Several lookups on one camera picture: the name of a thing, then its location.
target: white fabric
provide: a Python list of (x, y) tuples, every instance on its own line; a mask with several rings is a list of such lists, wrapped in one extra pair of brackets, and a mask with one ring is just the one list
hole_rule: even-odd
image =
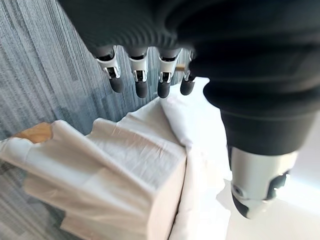
[(197, 77), (192, 93), (183, 96), (177, 87), (161, 99), (172, 131), (186, 147), (187, 165), (170, 240), (224, 240), (230, 211), (217, 200), (229, 173), (227, 139), (220, 110), (202, 94), (207, 78)]
[(171, 228), (170, 240), (224, 240), (230, 213), (216, 195), (229, 172), (226, 137), (207, 82), (189, 96), (173, 86), (118, 123), (97, 119), (86, 137), (58, 121), (53, 140), (12, 138), (0, 158), (29, 171), (26, 192), (65, 210), (61, 228), (84, 240), (164, 240)]

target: gray striped carpet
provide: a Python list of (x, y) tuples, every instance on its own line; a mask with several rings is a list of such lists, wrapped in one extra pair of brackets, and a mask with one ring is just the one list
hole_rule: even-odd
[[(117, 54), (125, 91), (118, 94), (54, 0), (1, 0), (0, 17), (0, 140), (57, 119), (87, 134), (96, 118), (118, 121), (157, 96), (155, 49), (149, 95), (140, 99), (123, 49)], [(181, 78), (175, 73), (172, 84)], [(59, 229), (62, 211), (24, 193), (25, 174), (0, 160), (0, 240), (77, 239)]]

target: black fingertip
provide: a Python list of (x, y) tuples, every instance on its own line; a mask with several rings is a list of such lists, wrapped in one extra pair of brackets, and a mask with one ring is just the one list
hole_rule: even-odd
[(121, 78), (111, 78), (109, 80), (113, 91), (116, 93), (122, 93), (124, 91), (125, 86)]
[(233, 193), (232, 193), (232, 200), (238, 212), (247, 219), (249, 208), (246, 205), (243, 205), (241, 202), (239, 202), (239, 200), (235, 197)]
[(170, 92), (170, 83), (158, 82), (158, 96), (162, 99), (168, 97)]
[(185, 81), (185, 78), (183, 78), (180, 85), (180, 93), (184, 96), (187, 96), (192, 92), (194, 86), (195, 83), (193, 81)]
[(148, 83), (146, 81), (136, 81), (135, 92), (139, 98), (144, 99), (148, 95)]

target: crumpled white sheet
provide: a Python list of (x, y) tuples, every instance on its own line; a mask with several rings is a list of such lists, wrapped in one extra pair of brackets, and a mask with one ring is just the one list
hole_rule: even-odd
[(97, 119), (87, 137), (58, 121), (32, 166), (27, 140), (2, 142), (0, 158), (29, 171), (26, 192), (65, 210), (61, 228), (85, 240), (164, 240), (173, 221), (170, 240), (224, 240), (230, 212), (216, 196), (228, 155), (220, 112), (202, 94), (207, 82), (197, 78), (189, 96), (172, 86), (118, 123)]

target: wooden edge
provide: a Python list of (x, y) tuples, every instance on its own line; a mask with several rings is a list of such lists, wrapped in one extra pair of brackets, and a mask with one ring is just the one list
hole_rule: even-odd
[(51, 124), (39, 123), (31, 128), (18, 132), (13, 137), (28, 139), (34, 144), (43, 143), (52, 138)]
[(175, 66), (175, 71), (176, 72), (184, 72), (185, 71), (185, 68), (186, 68), (186, 65), (185, 64), (177, 64)]

